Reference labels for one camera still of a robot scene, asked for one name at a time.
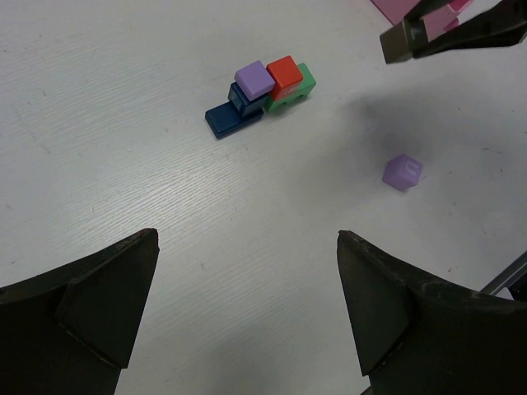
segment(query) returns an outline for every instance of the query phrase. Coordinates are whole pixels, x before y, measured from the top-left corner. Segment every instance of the purple hexagonal block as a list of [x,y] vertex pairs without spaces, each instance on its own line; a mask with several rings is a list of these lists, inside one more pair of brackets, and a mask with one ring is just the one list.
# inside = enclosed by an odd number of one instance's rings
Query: purple hexagonal block
[[238,83],[249,101],[270,92],[275,84],[271,74],[259,60],[238,70],[234,75],[234,81]]
[[390,187],[406,191],[415,187],[421,177],[422,164],[406,154],[402,154],[386,164],[382,180]]

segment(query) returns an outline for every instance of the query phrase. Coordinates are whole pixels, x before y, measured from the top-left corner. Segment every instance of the pink box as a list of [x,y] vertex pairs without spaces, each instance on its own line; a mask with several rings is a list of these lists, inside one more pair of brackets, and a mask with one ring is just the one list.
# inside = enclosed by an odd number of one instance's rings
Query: pink box
[[[393,25],[401,22],[419,0],[371,0]],[[472,4],[473,0],[454,0],[450,4],[426,15],[423,20],[428,40],[432,41],[459,24],[458,15]]]

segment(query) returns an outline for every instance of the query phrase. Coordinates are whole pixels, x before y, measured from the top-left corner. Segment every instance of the blue block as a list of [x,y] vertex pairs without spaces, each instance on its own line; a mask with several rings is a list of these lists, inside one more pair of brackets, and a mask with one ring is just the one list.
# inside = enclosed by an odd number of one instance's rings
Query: blue block
[[248,117],[242,118],[235,106],[227,101],[223,105],[210,109],[205,113],[205,119],[208,125],[214,132],[214,136],[219,140],[224,138],[231,133],[237,132],[238,130],[249,126],[250,124],[259,121],[264,115],[262,109],[258,109]]
[[254,114],[265,105],[269,94],[261,95],[253,101],[247,99],[245,93],[241,90],[240,86],[233,82],[231,89],[229,90],[229,101],[236,107],[242,118],[248,117]]

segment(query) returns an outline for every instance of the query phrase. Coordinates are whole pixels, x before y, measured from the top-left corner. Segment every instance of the white table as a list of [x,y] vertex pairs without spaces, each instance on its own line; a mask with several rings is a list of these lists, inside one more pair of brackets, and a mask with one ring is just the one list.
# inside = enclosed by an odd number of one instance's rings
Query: white table
[[[117,394],[358,394],[340,229],[474,289],[527,237],[527,46],[386,66],[388,26],[367,0],[2,2],[0,286],[156,227]],[[235,70],[287,54],[310,99],[217,142]],[[406,194],[380,181],[402,152]]]

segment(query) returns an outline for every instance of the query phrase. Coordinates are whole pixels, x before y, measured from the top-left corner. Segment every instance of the red cube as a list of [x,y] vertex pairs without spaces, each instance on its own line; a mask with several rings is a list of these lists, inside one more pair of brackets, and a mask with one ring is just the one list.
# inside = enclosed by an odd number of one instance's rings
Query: red cube
[[295,93],[296,88],[304,78],[291,56],[268,64],[267,71],[276,82],[273,90],[269,93],[274,101]]

